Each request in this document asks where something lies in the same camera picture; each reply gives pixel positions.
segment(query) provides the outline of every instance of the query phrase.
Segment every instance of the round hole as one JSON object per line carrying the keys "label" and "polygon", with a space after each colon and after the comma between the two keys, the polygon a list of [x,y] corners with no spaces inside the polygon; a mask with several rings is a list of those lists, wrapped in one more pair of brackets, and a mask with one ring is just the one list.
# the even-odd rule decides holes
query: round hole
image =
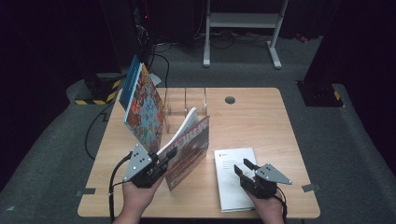
{"label": "round hole", "polygon": [[235,98],[233,98],[232,96],[227,96],[225,98],[225,103],[232,105],[233,103],[235,103]]}

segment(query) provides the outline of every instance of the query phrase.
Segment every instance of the grey carpet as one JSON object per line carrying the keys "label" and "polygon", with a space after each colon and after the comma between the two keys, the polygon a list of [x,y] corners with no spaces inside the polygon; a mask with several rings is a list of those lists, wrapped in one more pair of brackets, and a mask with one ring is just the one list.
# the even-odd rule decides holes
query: grey carpet
{"label": "grey carpet", "polygon": [[[282,39],[276,48],[283,68],[275,70],[263,41],[236,42],[211,50],[211,66],[202,67],[203,47],[164,45],[157,52],[170,63],[168,87],[279,88],[316,192],[321,215],[290,219],[289,223],[396,223],[396,179],[377,152],[347,97],[334,84],[345,107],[306,107],[296,80],[303,80],[320,39],[301,43]],[[227,42],[213,40],[216,47]],[[155,57],[152,71],[163,81],[167,63]],[[0,222],[109,223],[108,217],[78,216],[79,193],[85,188],[91,160],[84,149],[85,134],[106,105],[75,105],[82,81],[71,86],[71,104],[36,140],[0,195]],[[93,124],[88,149],[94,156],[106,122]],[[260,223],[258,220],[155,219],[142,223]]]}

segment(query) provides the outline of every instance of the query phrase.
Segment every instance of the book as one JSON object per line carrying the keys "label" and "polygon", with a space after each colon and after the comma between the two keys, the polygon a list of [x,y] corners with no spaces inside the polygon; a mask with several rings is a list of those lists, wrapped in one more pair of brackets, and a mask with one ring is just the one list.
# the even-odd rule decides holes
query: book
{"label": "book", "polygon": [[124,88],[119,99],[124,110],[127,109],[129,101],[131,100],[132,93],[134,92],[136,86],[137,75],[140,74],[141,68],[142,64],[135,55],[129,67],[128,75],[125,78]]}
{"label": "book", "polygon": [[169,190],[179,185],[206,157],[209,147],[209,116],[198,120],[197,109],[193,107],[177,130],[177,133],[158,151],[159,159],[177,148],[176,156],[169,161],[165,180]]}
{"label": "book", "polygon": [[123,104],[129,97],[128,105],[125,109],[123,122],[136,136],[137,140],[145,150],[156,153],[161,145],[161,133],[163,131],[164,105],[157,92],[155,85],[149,76],[149,71],[143,63],[131,64],[132,72],[125,80],[125,95],[120,99]]}
{"label": "book", "polygon": [[218,177],[221,212],[253,210],[254,203],[240,185],[239,176],[234,172],[237,165],[243,174],[253,179],[254,171],[248,169],[244,159],[256,164],[253,148],[230,148],[215,150],[216,173]]}

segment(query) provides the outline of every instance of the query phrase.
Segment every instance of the dark background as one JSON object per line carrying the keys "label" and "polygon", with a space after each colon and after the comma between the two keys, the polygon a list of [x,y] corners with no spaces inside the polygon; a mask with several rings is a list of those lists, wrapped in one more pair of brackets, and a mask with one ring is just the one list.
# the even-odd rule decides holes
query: dark background
{"label": "dark background", "polygon": [[[185,43],[193,40],[202,15],[198,0],[151,0],[147,1],[148,5],[137,0],[114,2],[119,6],[125,3],[140,6],[139,16],[147,11],[149,21],[143,22],[147,22],[144,24],[153,29],[155,36]],[[242,6],[238,2],[227,1],[223,5],[223,1],[213,1],[212,4],[217,10],[247,12],[276,11],[277,7],[276,4],[261,7],[259,0]],[[108,6],[108,1],[1,2],[2,188],[37,137],[68,106],[66,89],[84,78],[74,53],[84,55],[93,74],[120,73],[129,55],[120,53],[119,41],[130,45],[130,55],[149,49],[147,46],[137,49],[133,38],[117,37],[117,31],[108,26],[108,7],[103,6]],[[134,8],[128,10],[130,14],[125,13],[124,19],[133,20]],[[68,20],[66,11],[67,15],[74,15],[73,20]],[[395,12],[395,3],[389,0],[294,0],[289,3],[280,32],[285,38],[294,38],[296,34],[308,39],[325,35],[308,78],[320,85],[339,82],[346,86],[367,133],[393,172]],[[75,31],[72,37],[68,22]],[[135,34],[134,27],[129,33]]]}

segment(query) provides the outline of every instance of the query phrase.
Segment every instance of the hand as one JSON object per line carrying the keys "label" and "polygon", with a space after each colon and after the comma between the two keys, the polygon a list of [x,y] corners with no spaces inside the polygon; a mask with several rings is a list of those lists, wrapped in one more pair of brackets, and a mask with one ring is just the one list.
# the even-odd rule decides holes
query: hand
{"label": "hand", "polygon": [[150,189],[139,189],[131,181],[122,184],[123,207],[114,224],[137,224],[152,202],[154,194],[163,182],[164,175],[155,182]]}
{"label": "hand", "polygon": [[[247,195],[253,201],[256,212],[265,224],[284,224],[282,217],[282,203],[276,198],[258,199],[250,192]],[[282,199],[279,189],[276,190],[276,196]]]}

